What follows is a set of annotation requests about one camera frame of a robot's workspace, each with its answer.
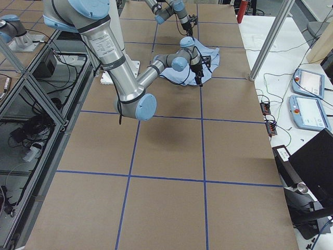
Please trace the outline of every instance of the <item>robotic arm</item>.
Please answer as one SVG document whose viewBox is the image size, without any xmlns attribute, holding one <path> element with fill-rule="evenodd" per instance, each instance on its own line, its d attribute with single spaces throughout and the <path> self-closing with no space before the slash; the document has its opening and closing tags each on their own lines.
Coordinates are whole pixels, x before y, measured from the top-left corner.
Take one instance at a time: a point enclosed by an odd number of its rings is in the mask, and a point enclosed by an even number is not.
<svg viewBox="0 0 333 250">
<path fill-rule="evenodd" d="M 5 43 L 15 39 L 20 48 L 26 48 L 32 44 L 32 38 L 16 15 L 0 17 L 0 37 Z"/>
<path fill-rule="evenodd" d="M 157 102 L 146 89 L 166 68 L 182 71 L 190 64 L 196 75 L 202 73 L 202 57 L 193 38 L 185 37 L 176 54 L 160 55 L 137 79 L 110 29 L 109 0 L 44 0 L 44 21 L 55 29 L 78 32 L 111 76 L 117 91 L 115 108 L 122 116 L 150 119 Z"/>
<path fill-rule="evenodd" d="M 193 27 L 197 25 L 198 17 L 187 15 L 183 0 L 145 0 L 151 11 L 155 14 L 158 24 L 164 23 L 169 17 L 176 14 L 187 36 L 193 36 Z M 166 2 L 168 6 L 162 9 L 158 2 Z"/>
</svg>

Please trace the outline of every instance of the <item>red fire extinguisher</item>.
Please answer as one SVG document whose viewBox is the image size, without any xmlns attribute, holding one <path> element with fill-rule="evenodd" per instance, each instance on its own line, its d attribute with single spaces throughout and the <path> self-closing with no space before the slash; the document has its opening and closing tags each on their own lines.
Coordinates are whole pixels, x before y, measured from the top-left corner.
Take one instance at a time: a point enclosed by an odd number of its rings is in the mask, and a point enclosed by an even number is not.
<svg viewBox="0 0 333 250">
<path fill-rule="evenodd" d="M 248 6 L 248 0 L 242 0 L 241 3 L 240 3 L 238 14 L 237 14 L 237 22 L 238 23 L 241 23 L 247 6 Z"/>
</svg>

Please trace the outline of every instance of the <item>cardboard table surface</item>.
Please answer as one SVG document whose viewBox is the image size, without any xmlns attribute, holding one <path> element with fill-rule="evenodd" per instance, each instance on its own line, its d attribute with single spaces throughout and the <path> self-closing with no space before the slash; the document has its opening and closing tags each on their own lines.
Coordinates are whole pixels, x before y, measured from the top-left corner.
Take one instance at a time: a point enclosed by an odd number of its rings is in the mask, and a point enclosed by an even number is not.
<svg viewBox="0 0 333 250">
<path fill-rule="evenodd" d="M 157 79 L 156 115 L 121 126 L 114 87 L 95 79 L 27 250 L 298 249 L 234 10 L 186 9 L 195 37 L 220 48 L 213 78 Z M 121 24 L 141 72 L 179 48 L 176 20 L 158 26 L 145 3 L 127 2 Z"/>
</svg>

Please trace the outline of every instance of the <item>light blue joint cap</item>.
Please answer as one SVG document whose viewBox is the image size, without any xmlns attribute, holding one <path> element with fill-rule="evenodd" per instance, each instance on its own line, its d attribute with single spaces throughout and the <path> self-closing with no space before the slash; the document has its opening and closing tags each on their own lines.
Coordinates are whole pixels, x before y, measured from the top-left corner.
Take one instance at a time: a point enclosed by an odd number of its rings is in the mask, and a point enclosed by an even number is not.
<svg viewBox="0 0 333 250">
<path fill-rule="evenodd" d="M 191 38 L 190 36 L 184 37 L 180 41 L 180 46 L 182 48 L 194 46 L 194 40 L 193 40 L 193 38 Z"/>
<path fill-rule="evenodd" d="M 58 20 L 51 19 L 45 15 L 43 15 L 43 17 L 44 17 L 44 23 L 53 29 L 78 33 L 78 30 L 75 27 L 59 22 Z"/>
<path fill-rule="evenodd" d="M 5 15 L 5 16 L 1 17 L 1 19 L 5 20 L 5 21 L 19 21 L 20 20 L 18 18 L 18 16 L 16 16 L 16 15 Z"/>
<path fill-rule="evenodd" d="M 182 11 L 183 9 L 185 9 L 185 5 L 184 5 L 184 3 L 183 3 L 182 0 L 176 0 L 176 1 L 174 1 L 172 7 L 177 12 Z"/>
<path fill-rule="evenodd" d="M 81 15 L 91 19 L 101 19 L 109 14 L 109 0 L 68 0 Z"/>
<path fill-rule="evenodd" d="M 157 101 L 152 94 L 145 94 L 138 102 L 135 117 L 139 121 L 147 121 L 155 114 Z"/>
<path fill-rule="evenodd" d="M 188 63 L 184 57 L 176 57 L 172 60 L 171 67 L 174 70 L 181 72 L 186 68 L 187 64 Z"/>
<path fill-rule="evenodd" d="M 161 17 L 161 16 L 155 16 L 155 20 L 156 20 L 156 22 L 158 23 L 158 24 L 162 24 L 162 23 L 164 23 L 165 22 L 165 20 L 163 19 L 163 17 Z"/>
<path fill-rule="evenodd" d="M 9 43 L 11 41 L 11 37 L 4 32 L 0 32 L 0 38 L 2 38 L 5 43 Z"/>
</svg>

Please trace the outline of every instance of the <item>light blue cloth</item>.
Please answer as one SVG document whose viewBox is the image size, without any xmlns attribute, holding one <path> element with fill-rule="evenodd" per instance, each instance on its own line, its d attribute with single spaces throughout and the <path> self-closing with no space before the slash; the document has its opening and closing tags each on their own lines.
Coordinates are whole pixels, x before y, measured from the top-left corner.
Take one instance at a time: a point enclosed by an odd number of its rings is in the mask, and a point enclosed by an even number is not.
<svg viewBox="0 0 333 250">
<path fill-rule="evenodd" d="M 195 46 L 198 48 L 198 50 L 201 52 L 203 56 L 211 56 L 212 62 L 210 70 L 213 72 L 220 64 L 220 49 L 211 49 L 203 46 L 197 39 L 195 39 Z M 203 67 L 203 75 L 204 77 L 201 79 L 202 83 L 207 82 L 209 79 L 212 78 L 212 73 L 209 72 L 206 65 L 202 65 Z M 186 85 L 197 85 L 196 81 L 194 80 L 195 74 L 189 69 L 189 65 L 186 66 L 186 68 L 181 71 L 177 72 L 172 68 L 166 68 L 160 75 L 160 77 L 163 78 L 166 77 L 172 82 L 178 83 L 180 85 L 186 86 Z"/>
</svg>

